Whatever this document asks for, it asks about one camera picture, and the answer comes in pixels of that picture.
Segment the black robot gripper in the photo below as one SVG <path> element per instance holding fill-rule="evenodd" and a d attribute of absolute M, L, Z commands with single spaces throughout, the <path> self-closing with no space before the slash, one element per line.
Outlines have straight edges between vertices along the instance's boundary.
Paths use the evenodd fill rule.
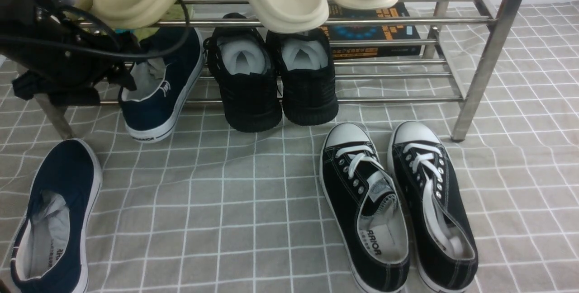
<path fill-rule="evenodd" d="M 12 80 L 14 95 L 47 95 L 54 106 L 99 106 L 100 80 L 135 91 L 132 67 L 146 48 L 132 31 L 115 32 L 75 7 L 76 0 L 1 0 L 1 54 L 27 72 Z"/>

